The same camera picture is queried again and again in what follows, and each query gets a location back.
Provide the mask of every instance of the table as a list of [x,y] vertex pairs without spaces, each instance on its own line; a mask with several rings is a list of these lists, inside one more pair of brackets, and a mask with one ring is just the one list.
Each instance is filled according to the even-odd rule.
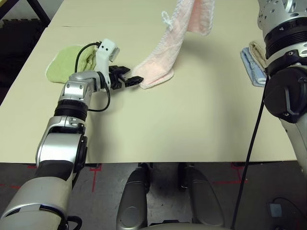
[[[172,9],[175,1],[165,1],[165,6],[152,4],[153,8],[140,4],[137,10],[131,4],[125,11],[106,6],[111,1],[103,3],[104,7],[91,8],[92,13],[97,8],[119,10],[114,21],[106,11],[100,16],[101,22],[108,23],[95,20],[89,25],[89,14],[76,16],[85,6],[76,5],[60,25],[59,13],[72,4],[67,0],[42,34],[0,107],[1,162],[35,162],[36,148],[63,86],[45,77],[59,50],[109,38],[121,48],[114,64],[132,68],[160,40],[165,29],[160,10]],[[151,10],[158,14],[156,19]],[[171,80],[147,90],[113,91],[106,112],[89,112],[87,162],[244,161],[263,88],[252,86],[239,52],[251,40],[262,40],[257,10],[257,1],[218,0],[212,32],[207,37],[186,34]],[[134,18],[138,12],[142,20]],[[73,24],[71,18],[78,17]],[[91,108],[105,103],[104,92],[94,94]],[[286,132],[265,109],[251,160],[294,159]]]

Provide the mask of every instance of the cable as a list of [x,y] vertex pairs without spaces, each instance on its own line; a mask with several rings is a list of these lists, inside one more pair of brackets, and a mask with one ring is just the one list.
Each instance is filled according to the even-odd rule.
[[82,219],[78,216],[68,216],[67,221],[74,222],[77,224],[77,226],[73,230],[80,230],[80,228],[82,227]]
[[242,193],[243,193],[243,187],[244,187],[244,182],[245,182],[245,178],[246,178],[246,173],[248,171],[249,159],[250,159],[250,156],[251,156],[251,151],[253,149],[255,137],[256,137],[256,134],[257,134],[258,126],[259,126],[259,123],[260,123],[260,120],[261,120],[261,115],[262,115],[262,111],[263,111],[263,107],[264,107],[263,100],[264,100],[265,89],[266,89],[266,86],[268,84],[268,81],[269,81],[269,77],[267,77],[266,82],[265,82],[258,117],[257,117],[257,120],[256,120],[254,132],[253,132],[253,135],[251,137],[250,144],[249,144],[248,155],[246,157],[245,167],[244,167],[244,170],[243,170],[242,179],[241,179],[241,183],[240,183],[240,189],[239,189],[238,197],[236,199],[236,207],[235,207],[235,211],[234,211],[234,215],[233,215],[233,219],[232,219],[232,224],[231,224],[231,227],[230,227],[230,229],[232,229],[232,230],[235,229],[236,217],[237,217],[237,214],[238,214],[240,201],[241,201],[241,197],[242,197]]
[[78,179],[79,175],[80,175],[80,171],[78,171],[78,172],[76,173],[74,179],[72,180],[72,188],[74,188],[74,186],[75,186],[75,184],[76,184],[76,182],[77,182],[77,179]]
[[282,199],[282,200],[288,201],[290,204],[292,204],[298,210],[298,212],[302,215],[302,217],[307,220],[304,213],[291,200],[284,198],[284,197],[276,197],[276,198],[273,199],[272,203],[274,203],[275,200],[277,200],[277,199]]
[[[101,45],[101,42],[93,42],[93,43],[90,43],[90,44],[87,44],[86,46],[84,46],[78,53],[77,55],[77,58],[76,58],[76,63],[75,63],[75,73],[77,72],[78,70],[78,62],[79,62],[79,58],[80,58],[80,55],[81,53],[87,48],[87,47],[90,47],[90,46],[100,46]],[[105,82],[105,79],[102,77],[101,78],[101,81],[103,82],[103,85],[104,85],[104,88],[106,89],[106,93],[107,93],[107,104],[105,106],[105,108],[103,109],[88,109],[87,111],[90,111],[90,112],[103,112],[105,111],[109,105],[110,105],[110,102],[111,102],[111,95],[110,95],[110,89],[108,88],[106,82]]]
[[111,102],[110,89],[109,89],[109,87],[107,86],[106,83],[104,85],[105,85],[105,89],[106,89],[106,93],[107,93],[107,104],[106,104],[105,108],[103,108],[103,109],[88,109],[88,111],[91,111],[91,112],[103,112],[103,111],[105,111],[109,107],[110,102]]
[[78,62],[79,62],[79,57],[81,55],[81,53],[87,48],[87,47],[90,47],[90,46],[100,46],[101,45],[101,42],[93,42],[93,43],[90,43],[90,44],[87,44],[86,46],[84,46],[78,53],[77,55],[77,58],[76,58],[76,63],[75,63],[75,73],[77,72],[78,70]]

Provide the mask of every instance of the small black object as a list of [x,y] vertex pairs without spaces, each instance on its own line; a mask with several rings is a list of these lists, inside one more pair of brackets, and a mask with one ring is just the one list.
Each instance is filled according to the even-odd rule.
[[72,170],[73,163],[70,161],[46,160],[39,163],[35,178],[52,176],[66,181]]
[[87,105],[83,102],[64,99],[58,102],[54,116],[73,116],[85,121],[87,116]]
[[289,67],[274,74],[265,89],[264,104],[273,116],[296,123],[307,108],[307,71]]
[[82,219],[78,216],[68,216],[67,221],[74,222],[77,224],[77,226],[73,230],[79,230],[82,227]]
[[276,26],[265,36],[266,58],[269,58],[277,51],[305,42],[307,39],[307,18],[295,18]]
[[111,80],[111,89],[117,90],[120,89],[122,86],[122,83],[119,81],[119,79],[125,83],[125,87],[130,87],[133,85],[140,84],[144,78],[135,76],[132,78],[124,78],[124,75],[130,71],[129,68],[125,66],[109,66],[109,76]]

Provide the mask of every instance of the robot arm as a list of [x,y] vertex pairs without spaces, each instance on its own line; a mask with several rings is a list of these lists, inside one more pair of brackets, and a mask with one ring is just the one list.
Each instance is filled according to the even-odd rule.
[[307,3],[258,0],[269,82],[264,104],[280,119],[307,175]]
[[35,178],[14,196],[0,219],[0,229],[67,230],[68,221],[82,221],[67,215],[68,200],[78,174],[85,165],[87,137],[85,120],[91,95],[106,88],[138,84],[141,77],[126,79],[126,67],[109,67],[119,49],[105,39],[98,49],[96,71],[74,73],[64,85],[54,116],[50,118],[36,153]]

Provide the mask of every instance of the gray floor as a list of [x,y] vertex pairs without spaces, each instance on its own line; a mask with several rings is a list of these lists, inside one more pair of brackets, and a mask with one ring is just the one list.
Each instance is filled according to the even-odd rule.
[[[137,164],[103,164],[100,169],[84,168],[72,192],[69,214],[83,219],[84,230],[114,230],[118,204],[126,180]],[[230,227],[242,169],[231,163],[196,163],[212,183],[221,203],[226,227]],[[0,164],[0,213],[2,213],[35,169],[23,164]],[[148,222],[165,219],[191,221],[187,192],[177,190],[177,164],[155,163],[152,186],[147,195]],[[287,230],[305,230],[307,222],[287,201],[283,217],[272,218],[267,203],[283,196],[306,213],[306,180],[295,161],[251,165],[245,184],[236,230],[272,230],[276,225]]]

